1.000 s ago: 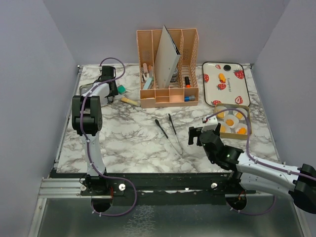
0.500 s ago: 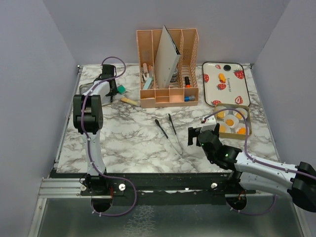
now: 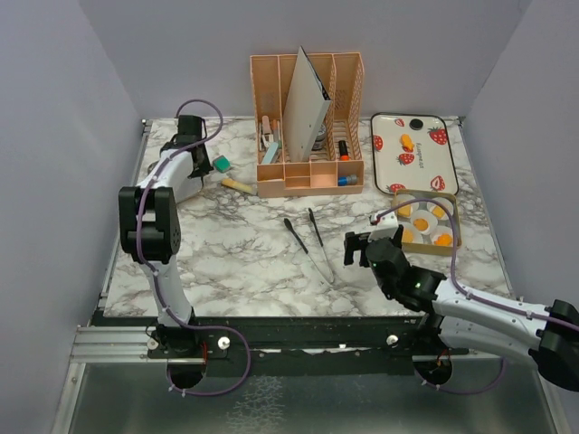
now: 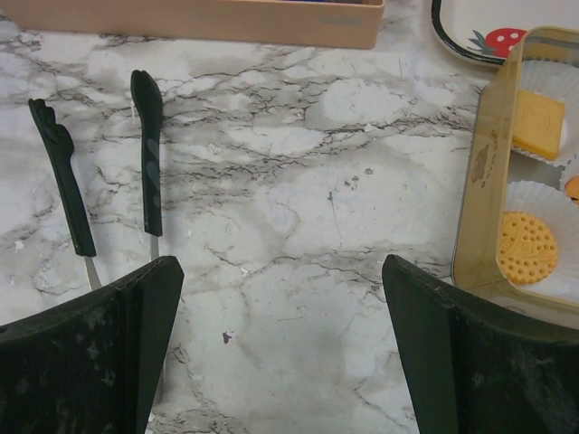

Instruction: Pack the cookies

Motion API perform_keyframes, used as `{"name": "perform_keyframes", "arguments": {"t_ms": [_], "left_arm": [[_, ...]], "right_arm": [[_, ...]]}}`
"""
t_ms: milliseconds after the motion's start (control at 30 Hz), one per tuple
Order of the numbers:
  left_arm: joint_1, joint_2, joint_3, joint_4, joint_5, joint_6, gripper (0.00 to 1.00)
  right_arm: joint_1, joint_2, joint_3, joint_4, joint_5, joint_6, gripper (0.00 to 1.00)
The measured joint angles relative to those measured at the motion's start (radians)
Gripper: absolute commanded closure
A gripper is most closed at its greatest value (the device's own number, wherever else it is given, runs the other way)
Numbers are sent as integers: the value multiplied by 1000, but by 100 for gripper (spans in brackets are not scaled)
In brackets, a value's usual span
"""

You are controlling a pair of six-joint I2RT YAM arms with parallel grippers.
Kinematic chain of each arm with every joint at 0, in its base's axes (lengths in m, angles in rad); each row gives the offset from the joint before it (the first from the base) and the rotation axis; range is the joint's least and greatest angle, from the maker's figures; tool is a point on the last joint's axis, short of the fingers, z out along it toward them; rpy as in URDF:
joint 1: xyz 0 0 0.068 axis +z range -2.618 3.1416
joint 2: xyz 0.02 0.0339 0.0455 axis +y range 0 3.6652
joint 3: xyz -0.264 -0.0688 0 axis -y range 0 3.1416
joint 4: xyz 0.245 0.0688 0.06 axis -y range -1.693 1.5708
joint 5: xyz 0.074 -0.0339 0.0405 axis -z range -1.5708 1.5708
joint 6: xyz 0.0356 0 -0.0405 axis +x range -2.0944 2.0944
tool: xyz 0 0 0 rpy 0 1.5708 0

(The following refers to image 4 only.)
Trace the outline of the black-tipped metal tongs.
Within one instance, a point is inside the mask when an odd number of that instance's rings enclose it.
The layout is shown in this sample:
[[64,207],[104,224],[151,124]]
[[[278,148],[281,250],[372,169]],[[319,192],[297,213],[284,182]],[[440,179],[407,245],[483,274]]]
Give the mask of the black-tipped metal tongs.
[[[159,257],[159,238],[163,235],[160,136],[164,104],[157,83],[147,71],[131,72],[130,92],[141,123],[144,231],[150,239],[150,258],[156,259]],[[51,162],[75,253],[84,260],[90,288],[98,289],[101,283],[93,261],[96,248],[71,166],[73,140],[67,128],[56,121],[53,108],[43,99],[29,99],[28,108]]]

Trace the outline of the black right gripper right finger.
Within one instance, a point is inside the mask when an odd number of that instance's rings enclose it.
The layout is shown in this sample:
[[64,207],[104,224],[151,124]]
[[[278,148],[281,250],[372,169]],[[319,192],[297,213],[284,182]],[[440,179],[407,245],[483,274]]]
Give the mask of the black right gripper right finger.
[[397,255],[384,293],[421,433],[575,433],[578,332],[500,307]]

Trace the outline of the round sandwich cookie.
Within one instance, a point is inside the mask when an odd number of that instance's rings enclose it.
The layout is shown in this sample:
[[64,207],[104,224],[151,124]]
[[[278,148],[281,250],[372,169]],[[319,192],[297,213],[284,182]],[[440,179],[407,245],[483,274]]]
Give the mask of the round sandwich cookie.
[[498,262],[509,281],[535,284],[547,278],[558,262],[558,246],[550,228],[527,212],[504,212]]

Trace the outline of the small oval brown cookie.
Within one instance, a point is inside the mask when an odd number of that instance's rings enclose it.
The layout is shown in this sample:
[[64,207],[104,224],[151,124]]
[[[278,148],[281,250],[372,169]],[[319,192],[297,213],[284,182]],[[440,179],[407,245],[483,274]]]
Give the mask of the small oval brown cookie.
[[579,201],[579,176],[574,176],[565,183],[565,194],[574,202]]

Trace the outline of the rectangular tan biscuit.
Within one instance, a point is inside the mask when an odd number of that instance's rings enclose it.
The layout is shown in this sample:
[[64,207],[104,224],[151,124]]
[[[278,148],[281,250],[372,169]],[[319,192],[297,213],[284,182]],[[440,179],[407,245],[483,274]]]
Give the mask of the rectangular tan biscuit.
[[517,92],[513,125],[514,146],[555,161],[559,156],[565,104],[530,90]]

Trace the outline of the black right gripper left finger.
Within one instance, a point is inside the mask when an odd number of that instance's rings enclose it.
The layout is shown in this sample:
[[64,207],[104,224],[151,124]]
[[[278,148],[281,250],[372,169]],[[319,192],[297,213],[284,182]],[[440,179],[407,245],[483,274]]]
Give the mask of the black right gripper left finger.
[[1,431],[143,433],[184,272],[162,256],[1,327]]

